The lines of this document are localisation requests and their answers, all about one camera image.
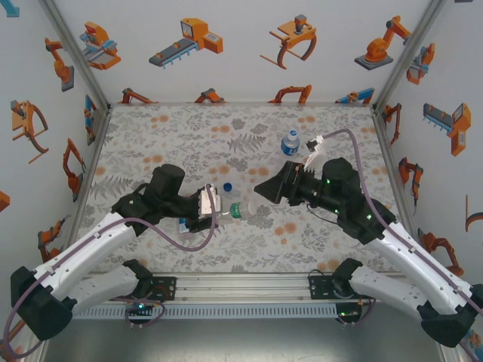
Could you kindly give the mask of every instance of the gray floor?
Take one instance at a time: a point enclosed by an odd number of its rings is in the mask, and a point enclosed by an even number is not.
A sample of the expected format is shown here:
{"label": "gray floor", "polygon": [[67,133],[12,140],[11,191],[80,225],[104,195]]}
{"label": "gray floor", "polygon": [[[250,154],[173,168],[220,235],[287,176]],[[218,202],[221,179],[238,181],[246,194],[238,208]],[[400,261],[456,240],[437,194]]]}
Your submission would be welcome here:
{"label": "gray floor", "polygon": [[44,361],[77,362],[433,362],[420,326],[378,304],[355,329],[334,320],[162,321],[130,330],[123,321],[73,321]]}

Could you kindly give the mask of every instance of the plastic bottle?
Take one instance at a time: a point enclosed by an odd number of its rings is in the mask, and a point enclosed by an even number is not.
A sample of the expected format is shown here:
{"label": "plastic bottle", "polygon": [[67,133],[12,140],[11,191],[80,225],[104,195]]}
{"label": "plastic bottle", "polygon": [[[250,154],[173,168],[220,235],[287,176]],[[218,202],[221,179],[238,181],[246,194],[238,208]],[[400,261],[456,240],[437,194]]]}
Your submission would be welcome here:
{"label": "plastic bottle", "polygon": [[295,155],[299,150],[300,140],[296,130],[291,130],[281,139],[281,150],[288,156]]}
{"label": "plastic bottle", "polygon": [[227,204],[226,206],[222,203],[217,224],[230,224],[236,220],[245,219],[255,214],[257,214],[257,207],[253,201],[235,202],[234,204]]}

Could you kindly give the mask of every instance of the metal frame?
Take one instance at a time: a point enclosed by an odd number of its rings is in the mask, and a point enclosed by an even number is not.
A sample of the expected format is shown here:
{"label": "metal frame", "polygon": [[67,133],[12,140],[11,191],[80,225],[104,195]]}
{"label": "metal frame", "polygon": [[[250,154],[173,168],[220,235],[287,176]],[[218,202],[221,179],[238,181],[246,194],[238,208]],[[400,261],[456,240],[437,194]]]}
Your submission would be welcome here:
{"label": "metal frame", "polygon": [[[82,51],[78,47],[75,38],[63,19],[55,0],[38,0],[44,9],[49,21],[57,31],[60,40],[65,49],[71,55],[78,72],[85,80],[89,90],[92,93],[95,103],[98,108],[103,111],[103,119],[100,124],[100,131],[97,135],[97,144],[94,151],[94,156],[91,160],[91,167],[86,176],[84,186],[81,190],[81,197],[79,199],[78,211],[75,215],[72,231],[69,236],[68,245],[72,244],[77,237],[78,227],[81,222],[83,210],[88,198],[88,188],[94,177],[94,171],[97,161],[100,156],[104,137],[109,125],[110,115],[109,103],[104,96],[104,93],[94,77],[90,66],[85,58],[82,56]],[[398,177],[398,167],[392,155],[392,151],[387,139],[386,131],[383,126],[382,111],[391,97],[392,92],[397,87],[398,83],[404,78],[405,72],[410,66],[414,55],[419,50],[419,47],[427,35],[429,29],[437,19],[444,5],[448,0],[431,0],[428,7],[424,11],[416,29],[411,35],[411,39],[399,57],[395,68],[385,83],[377,99],[374,107],[374,126],[377,130],[377,136],[380,142],[380,147],[383,153],[384,161],[386,162],[389,179],[398,205],[399,217],[406,229],[412,235],[416,235],[414,221],[409,211],[404,195],[403,186]],[[166,103],[167,105],[185,104],[185,103]],[[249,103],[243,103],[243,106],[248,106]],[[345,107],[359,107],[362,105],[338,105],[333,103],[309,103],[301,105],[297,103],[283,103],[272,106],[345,106]],[[220,106],[211,104],[201,104],[199,106]],[[401,278],[400,273],[386,273],[386,275],[394,278]],[[309,284],[307,275],[305,274],[169,274],[178,278],[177,297],[172,304],[187,305],[187,304],[236,304],[236,303],[313,303],[310,299]],[[322,301],[320,303],[336,302],[334,300]],[[45,351],[48,343],[45,343],[34,355],[27,360],[42,360],[42,350]],[[441,348],[441,360],[465,360],[464,354],[459,349]]]}

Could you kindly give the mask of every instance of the silver metal plate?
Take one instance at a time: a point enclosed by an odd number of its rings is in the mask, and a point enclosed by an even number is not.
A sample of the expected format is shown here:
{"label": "silver metal plate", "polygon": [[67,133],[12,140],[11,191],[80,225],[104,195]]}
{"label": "silver metal plate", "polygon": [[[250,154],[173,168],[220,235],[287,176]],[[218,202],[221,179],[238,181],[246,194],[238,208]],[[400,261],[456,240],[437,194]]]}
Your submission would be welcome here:
{"label": "silver metal plate", "polygon": [[[75,316],[75,319],[124,319],[125,305],[98,305]],[[154,308],[150,316],[130,316],[135,321],[153,318],[162,308]],[[311,304],[218,304],[218,305],[166,305],[163,319],[273,319],[273,318],[336,318],[335,303]]]}

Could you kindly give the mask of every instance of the bottle label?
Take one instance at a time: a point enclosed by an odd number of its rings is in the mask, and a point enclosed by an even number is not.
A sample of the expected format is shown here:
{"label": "bottle label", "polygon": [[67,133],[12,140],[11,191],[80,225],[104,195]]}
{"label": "bottle label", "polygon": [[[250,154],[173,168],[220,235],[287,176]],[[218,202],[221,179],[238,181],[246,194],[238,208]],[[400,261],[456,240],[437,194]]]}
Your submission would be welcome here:
{"label": "bottle label", "polygon": [[229,209],[229,213],[232,215],[233,219],[241,219],[242,215],[240,214],[240,203],[235,202]]}

